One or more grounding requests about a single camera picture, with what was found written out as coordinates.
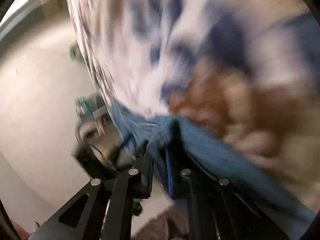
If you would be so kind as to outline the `blue denim jeans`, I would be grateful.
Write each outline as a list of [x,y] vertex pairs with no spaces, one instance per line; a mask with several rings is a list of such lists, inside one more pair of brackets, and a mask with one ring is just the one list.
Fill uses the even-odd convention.
[[149,142],[147,150],[155,158],[156,176],[164,187],[168,185],[167,168],[165,155],[160,150],[172,140],[172,125],[178,124],[183,146],[192,159],[211,176],[227,178],[246,193],[253,194],[257,204],[290,239],[300,239],[316,217],[260,168],[186,119],[179,116],[144,119],[116,100],[112,100],[107,109],[120,136],[133,135],[134,140],[127,147],[130,152]]

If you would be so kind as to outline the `green shelf clutter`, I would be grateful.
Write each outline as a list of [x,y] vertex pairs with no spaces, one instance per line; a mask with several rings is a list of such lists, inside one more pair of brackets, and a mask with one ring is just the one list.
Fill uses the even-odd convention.
[[75,109],[80,122],[110,120],[105,102],[97,93],[76,98]]

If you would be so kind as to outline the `floral fleece blanket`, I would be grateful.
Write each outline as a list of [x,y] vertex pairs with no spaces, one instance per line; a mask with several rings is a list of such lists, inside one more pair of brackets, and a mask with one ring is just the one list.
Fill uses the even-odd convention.
[[97,91],[179,115],[319,210],[319,23],[306,0],[67,0]]

